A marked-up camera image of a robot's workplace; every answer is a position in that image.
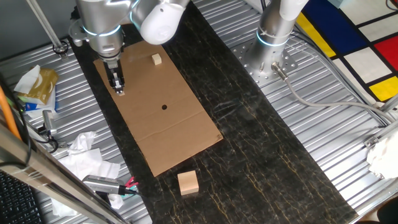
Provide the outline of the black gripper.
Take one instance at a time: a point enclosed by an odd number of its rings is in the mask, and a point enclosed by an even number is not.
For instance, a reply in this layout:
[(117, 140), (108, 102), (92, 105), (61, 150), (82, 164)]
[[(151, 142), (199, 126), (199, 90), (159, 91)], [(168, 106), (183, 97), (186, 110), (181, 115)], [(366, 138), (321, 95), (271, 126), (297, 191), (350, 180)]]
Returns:
[(116, 93), (124, 92), (124, 76), (120, 60), (106, 60), (103, 62), (109, 84)]

